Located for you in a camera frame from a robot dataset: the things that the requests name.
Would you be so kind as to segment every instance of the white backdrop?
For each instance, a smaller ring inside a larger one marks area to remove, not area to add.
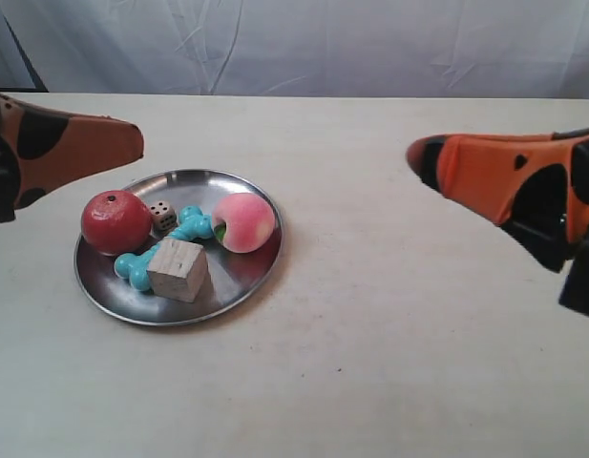
[[[589,97],[589,0],[0,0],[50,91]]]

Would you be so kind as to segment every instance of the blue dog bone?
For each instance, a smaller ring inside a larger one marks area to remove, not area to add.
[[[179,226],[169,233],[166,238],[192,241],[194,239],[210,239],[213,237],[211,228],[211,216],[204,215],[199,207],[185,207],[179,212]],[[148,265],[160,247],[157,242],[152,248],[142,255],[124,253],[116,258],[114,271],[116,275],[128,280],[137,291],[151,289]]]

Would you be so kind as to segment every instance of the toy apple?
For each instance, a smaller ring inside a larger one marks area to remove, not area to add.
[[[275,229],[271,206],[255,194],[231,194],[212,212],[216,239],[228,251],[250,253],[263,246]]]
[[[136,251],[147,240],[152,216],[143,201],[127,191],[94,196],[82,212],[82,236],[99,253],[118,256]]]

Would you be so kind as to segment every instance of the wooden block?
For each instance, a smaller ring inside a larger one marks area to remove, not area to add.
[[[189,241],[163,239],[147,270],[154,294],[193,302],[208,272],[205,249]]]

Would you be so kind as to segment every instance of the plate rim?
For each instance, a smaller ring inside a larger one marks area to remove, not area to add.
[[[256,294],[264,286],[264,284],[268,281],[268,279],[274,274],[278,264],[281,262],[282,257],[283,257],[284,247],[285,247],[285,223],[284,223],[284,216],[282,214],[282,211],[272,196],[270,196],[261,186],[255,184],[254,182],[252,182],[251,180],[249,180],[247,178],[235,175],[230,172],[218,170],[218,169],[204,169],[204,168],[203,169],[172,169],[172,170],[168,170],[165,172],[159,172],[156,174],[152,174],[147,177],[140,178],[140,179],[136,179],[135,181],[133,181],[133,182],[131,182],[131,183],[127,184],[126,186],[119,188],[119,189],[122,191],[128,191],[129,189],[135,187],[136,185],[138,185],[139,183],[141,183],[143,181],[148,181],[148,180],[151,180],[156,177],[162,177],[162,176],[167,176],[167,175],[177,174],[177,173],[182,173],[182,172],[200,172],[200,173],[204,173],[204,174],[209,173],[209,174],[214,174],[214,175],[223,175],[226,177],[231,177],[231,178],[240,180],[240,181],[246,183],[247,185],[251,186],[255,190],[259,191],[263,195],[263,197],[269,201],[270,205],[275,210],[275,213],[276,213],[275,218],[279,222],[279,228],[282,232],[281,240],[279,243],[279,248],[277,250],[277,255],[275,257],[275,260],[273,261],[271,266],[268,268],[268,271],[263,276],[263,278],[261,280],[259,280],[259,282],[256,283],[253,288],[249,289],[249,291],[247,291],[245,294],[241,295],[239,298],[237,298],[235,301],[231,302],[226,307],[216,310],[215,312],[210,313],[208,315],[204,315],[204,316],[198,317],[198,318],[193,318],[190,320],[182,320],[179,322],[166,322],[166,323],[147,322],[144,320],[134,320],[132,318],[128,318],[128,317],[122,316],[120,314],[117,314],[116,312],[110,310],[109,308],[107,308],[103,304],[101,304],[89,293],[88,289],[84,285],[84,282],[80,278],[79,270],[77,268],[77,257],[78,257],[78,253],[79,253],[79,246],[80,246],[80,243],[83,241],[83,237],[80,232],[78,234],[78,238],[75,243],[75,249],[74,249],[75,278],[77,279],[77,283],[78,283],[79,287],[81,288],[81,290],[84,292],[84,295],[86,296],[86,298],[88,300],[90,300],[90,302],[95,307],[97,307],[99,310],[101,310],[103,313],[106,313],[107,315],[109,315],[113,318],[116,318],[120,321],[126,322],[126,323],[136,324],[136,325],[140,325],[140,326],[147,326],[147,327],[176,327],[176,326],[185,326],[185,325],[189,325],[189,324],[206,322],[208,320],[218,317],[219,315],[223,315],[224,313],[230,311],[231,309],[235,308],[236,306],[241,305],[243,302],[246,302],[247,300],[249,300],[249,298],[251,298],[254,294]]]

